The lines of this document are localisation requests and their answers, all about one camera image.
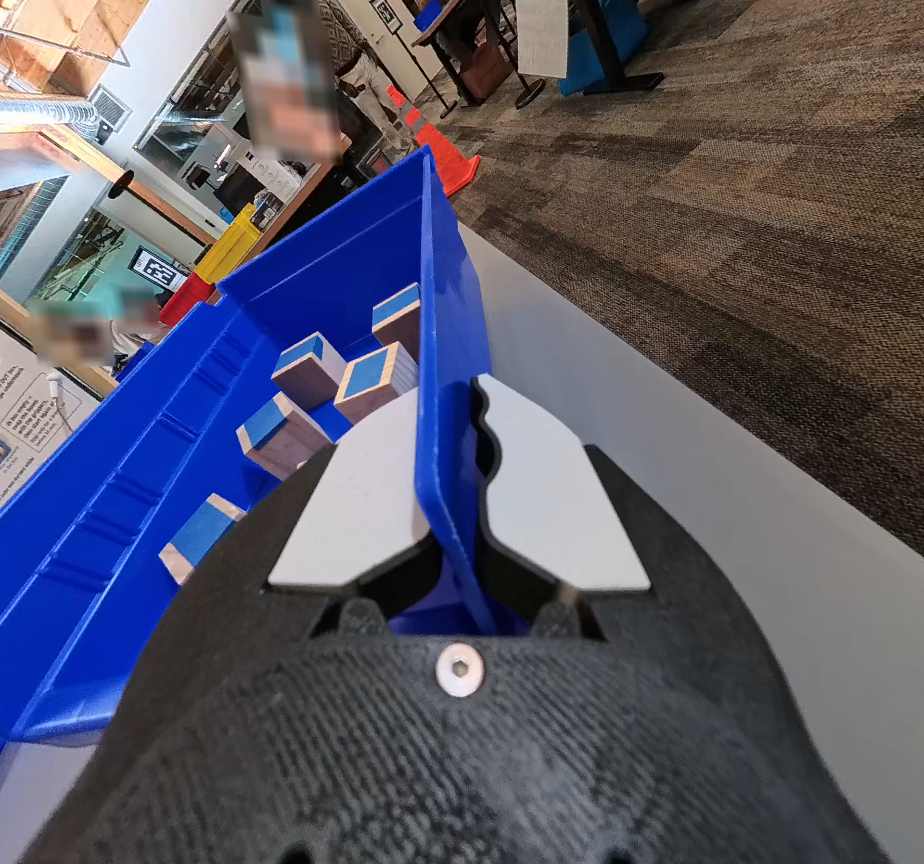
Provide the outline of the orange traffic cone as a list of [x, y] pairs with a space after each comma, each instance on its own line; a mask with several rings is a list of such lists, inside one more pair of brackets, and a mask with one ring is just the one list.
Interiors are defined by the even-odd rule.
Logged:
[[394, 85], [388, 86], [387, 93], [397, 109], [400, 122], [410, 131], [415, 142], [431, 149], [446, 197], [451, 198], [468, 187], [477, 175], [480, 156], [467, 158], [463, 155]]

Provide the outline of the blue bag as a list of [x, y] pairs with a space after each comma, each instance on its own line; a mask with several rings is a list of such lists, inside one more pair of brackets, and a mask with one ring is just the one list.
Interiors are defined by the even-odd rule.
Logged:
[[[598, 0], [621, 64], [626, 64], [648, 38], [650, 29], [637, 0]], [[579, 12], [569, 19], [567, 74], [558, 80], [560, 94], [568, 97], [604, 80], [603, 67]]]

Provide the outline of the red boxes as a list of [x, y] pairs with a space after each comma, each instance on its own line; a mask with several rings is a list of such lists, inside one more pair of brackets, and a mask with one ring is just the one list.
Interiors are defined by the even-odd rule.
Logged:
[[208, 283], [191, 272], [172, 298], [160, 311], [159, 321], [162, 325], [173, 328], [200, 302], [206, 302], [215, 292], [213, 283]]

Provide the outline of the brown top table black legs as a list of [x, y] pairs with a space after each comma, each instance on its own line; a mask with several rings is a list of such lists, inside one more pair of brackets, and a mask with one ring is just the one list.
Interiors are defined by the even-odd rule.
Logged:
[[340, 164], [319, 165], [316, 169], [308, 171], [294, 197], [260, 229], [261, 237], [248, 252], [247, 262], [237, 269], [256, 259], [276, 242], [294, 233], [300, 226], [364, 186], [369, 178], [361, 171], [353, 158], [351, 151], [346, 151]]

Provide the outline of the wooden cube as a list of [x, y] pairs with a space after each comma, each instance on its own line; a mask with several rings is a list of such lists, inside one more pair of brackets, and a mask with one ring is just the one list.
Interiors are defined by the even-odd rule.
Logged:
[[319, 332], [280, 355], [271, 375], [279, 390], [304, 411], [335, 399], [347, 361]]
[[279, 480], [288, 479], [325, 446], [334, 444], [283, 392], [237, 427], [237, 441], [248, 459]]
[[400, 344], [415, 363], [420, 362], [421, 286], [411, 283], [372, 310], [372, 335], [387, 348]]
[[334, 407], [353, 426], [419, 386], [410, 352], [394, 342], [347, 364]]
[[183, 586], [215, 543], [247, 514], [222, 496], [209, 495], [159, 553], [173, 581]]

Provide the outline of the large spiral air duct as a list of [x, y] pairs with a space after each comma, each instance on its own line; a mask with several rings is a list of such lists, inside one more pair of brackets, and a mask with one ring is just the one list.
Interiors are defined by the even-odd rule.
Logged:
[[3, 92], [1, 124], [11, 127], [71, 126], [95, 136], [102, 118], [91, 102], [80, 97]]

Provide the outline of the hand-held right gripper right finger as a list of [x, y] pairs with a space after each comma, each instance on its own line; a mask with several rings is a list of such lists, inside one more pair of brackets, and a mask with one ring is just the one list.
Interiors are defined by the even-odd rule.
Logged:
[[578, 436], [490, 374], [471, 379], [470, 399], [484, 593], [527, 622], [552, 603], [648, 593], [650, 577]]

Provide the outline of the white hanging sheet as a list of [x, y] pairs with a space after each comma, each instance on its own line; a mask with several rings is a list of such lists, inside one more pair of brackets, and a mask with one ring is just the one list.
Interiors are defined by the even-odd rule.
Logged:
[[514, 0], [517, 67], [524, 75], [563, 79], [568, 68], [568, 0]]

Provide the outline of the blue plastic bin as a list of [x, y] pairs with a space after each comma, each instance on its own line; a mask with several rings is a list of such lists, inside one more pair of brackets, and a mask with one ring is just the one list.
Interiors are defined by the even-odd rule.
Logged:
[[470, 380], [491, 373], [479, 277], [424, 148], [219, 283], [140, 362], [1, 515], [2, 742], [109, 723], [179, 590], [161, 549], [210, 493], [253, 508], [271, 477], [236, 430], [272, 394], [271, 367], [321, 333], [373, 350], [373, 308], [421, 289], [415, 490], [446, 550], [460, 607], [409, 632], [507, 631], [479, 588]]

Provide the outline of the printed instruction sheet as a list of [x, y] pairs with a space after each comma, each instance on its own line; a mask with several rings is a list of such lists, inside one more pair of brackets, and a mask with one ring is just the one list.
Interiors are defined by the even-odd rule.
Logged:
[[[48, 371], [23, 356], [1, 364], [1, 504], [18, 490], [69, 437], [52, 410]], [[73, 428], [90, 411], [90, 399], [64, 378], [65, 410]]]

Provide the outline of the brown box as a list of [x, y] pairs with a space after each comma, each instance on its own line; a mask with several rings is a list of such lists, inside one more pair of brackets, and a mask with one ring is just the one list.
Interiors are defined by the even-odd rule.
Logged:
[[503, 50], [490, 40], [481, 43], [459, 70], [468, 93], [479, 103], [497, 91], [512, 73]]

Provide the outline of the black sign stand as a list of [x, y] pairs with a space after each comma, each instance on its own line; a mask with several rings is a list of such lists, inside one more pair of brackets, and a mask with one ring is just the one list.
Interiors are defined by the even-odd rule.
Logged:
[[431, 91], [434, 93], [439, 103], [442, 105], [443, 110], [440, 113], [440, 118], [441, 119], [447, 118], [456, 109], [457, 100], [454, 100], [451, 103], [448, 103], [445, 100], [445, 97], [438, 91], [438, 89], [435, 87], [433, 83], [433, 80], [429, 77], [427, 72], [424, 70], [424, 67], [419, 61], [418, 57], [414, 53], [411, 52], [409, 46], [407, 45], [403, 36], [401, 35], [403, 23], [400, 17], [398, 16], [398, 13], [396, 12], [396, 10], [392, 7], [392, 5], [387, 0], [370, 0], [370, 5], [372, 9], [375, 11], [376, 15], [380, 18], [380, 20], [383, 22], [383, 24], [387, 28], [389, 34], [393, 38], [397, 39], [398, 42], [401, 44], [406, 54], [408, 55], [409, 59], [411, 60], [411, 62], [414, 64], [417, 70], [422, 74], [422, 77], [426, 81], [428, 87], [431, 89]]

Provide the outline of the table with black leg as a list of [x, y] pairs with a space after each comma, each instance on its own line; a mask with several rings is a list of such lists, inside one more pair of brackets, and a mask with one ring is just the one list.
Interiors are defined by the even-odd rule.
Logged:
[[588, 85], [583, 95], [617, 95], [642, 93], [657, 89], [664, 81], [661, 72], [628, 76], [610, 33], [598, 0], [575, 0], [603, 70], [603, 78]]

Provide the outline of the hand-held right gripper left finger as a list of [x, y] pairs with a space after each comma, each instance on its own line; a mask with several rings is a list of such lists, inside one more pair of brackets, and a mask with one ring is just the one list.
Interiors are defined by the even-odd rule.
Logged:
[[269, 573], [270, 588], [362, 597], [396, 617], [436, 587], [443, 549], [415, 489], [418, 395], [399, 396], [341, 438]]

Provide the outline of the yellow container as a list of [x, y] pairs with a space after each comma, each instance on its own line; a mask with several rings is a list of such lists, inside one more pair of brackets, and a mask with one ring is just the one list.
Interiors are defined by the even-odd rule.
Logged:
[[251, 219], [256, 207], [249, 202], [237, 214], [225, 233], [209, 248], [193, 272], [206, 284], [216, 284], [247, 262], [248, 252], [261, 237]]

